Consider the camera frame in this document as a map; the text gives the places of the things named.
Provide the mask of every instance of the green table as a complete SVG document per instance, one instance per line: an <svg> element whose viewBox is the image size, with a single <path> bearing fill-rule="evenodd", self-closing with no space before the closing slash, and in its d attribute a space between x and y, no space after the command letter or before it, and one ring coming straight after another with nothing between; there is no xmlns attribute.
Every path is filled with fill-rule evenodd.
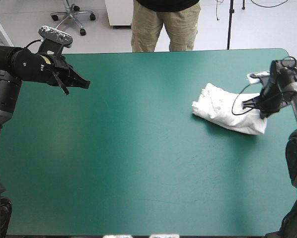
<svg viewBox="0 0 297 238"><path fill-rule="evenodd" d="M230 92L282 49L67 55L90 89L25 82L0 139L9 234L263 235L297 193L290 107L265 135L192 115L211 82ZM258 92L259 86L252 89Z"/></svg>

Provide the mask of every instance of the chair base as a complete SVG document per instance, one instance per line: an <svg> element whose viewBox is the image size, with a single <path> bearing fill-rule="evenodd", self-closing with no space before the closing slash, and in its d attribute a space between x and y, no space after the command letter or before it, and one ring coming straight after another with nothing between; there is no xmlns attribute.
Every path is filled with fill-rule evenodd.
<svg viewBox="0 0 297 238"><path fill-rule="evenodd" d="M66 11L58 11L58 12L53 12L50 14L51 18L54 21L58 21L58 19L59 19L58 16L63 16L62 20L59 22L59 24L55 28L58 29L64 21L66 21L67 19L71 19L80 28L80 34L82 36L84 36L86 34L86 31L83 28L83 25L77 20L77 18L75 16L78 14L88 13L88 14L90 14L90 20L94 21L95 14L93 13L93 11L80 11L80 7L78 7L77 5L72 4L71 6L69 6L68 0L63 0L63 1L64 1Z"/></svg>

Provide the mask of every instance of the floor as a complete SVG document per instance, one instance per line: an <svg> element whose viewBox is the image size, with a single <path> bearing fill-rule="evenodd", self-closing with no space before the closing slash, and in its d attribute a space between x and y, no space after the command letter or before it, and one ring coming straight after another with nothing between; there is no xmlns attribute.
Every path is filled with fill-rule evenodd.
<svg viewBox="0 0 297 238"><path fill-rule="evenodd" d="M275 5L280 0L256 0L265 5ZM131 30L114 29L109 25L104 0L79 0L83 9L94 10L97 19L89 20L88 15L79 16L87 30L86 36L80 36L75 25L66 25L62 29L74 38L73 46L66 53L114 53L130 52ZM275 8L255 6L246 0L246 9L242 10L242 1L235 0L235 14L232 18L230 49L283 48L297 58L297 0ZM227 45L227 29L230 1L224 0L218 7L220 20L216 18L216 0L201 0L202 11L199 19L199 34L195 50L224 50ZM42 25L55 26L49 13L63 9L61 0L1 0L0 22L15 46L24 47L27 43L39 39L37 29ZM156 51L167 51L169 39L163 30Z"/></svg>

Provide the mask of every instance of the black shirt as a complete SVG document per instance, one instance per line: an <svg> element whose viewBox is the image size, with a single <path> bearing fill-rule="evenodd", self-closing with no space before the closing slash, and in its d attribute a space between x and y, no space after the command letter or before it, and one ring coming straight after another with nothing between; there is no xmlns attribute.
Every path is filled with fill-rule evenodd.
<svg viewBox="0 0 297 238"><path fill-rule="evenodd" d="M196 3L199 0L137 0L139 4L153 11L182 11Z"/></svg>

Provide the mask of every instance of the white towel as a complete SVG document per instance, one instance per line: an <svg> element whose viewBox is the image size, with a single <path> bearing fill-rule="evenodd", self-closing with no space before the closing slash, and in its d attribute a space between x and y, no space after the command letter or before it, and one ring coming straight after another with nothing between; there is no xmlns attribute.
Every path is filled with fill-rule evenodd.
<svg viewBox="0 0 297 238"><path fill-rule="evenodd" d="M230 130L246 134L264 134L267 119L260 118L260 110L253 109L239 116L231 113L231 107L237 95L208 83L202 89L198 102L193 102L193 114ZM249 110L249 108L243 110L241 102L258 95L258 93L240 94L234 104L233 112L239 114Z"/></svg>

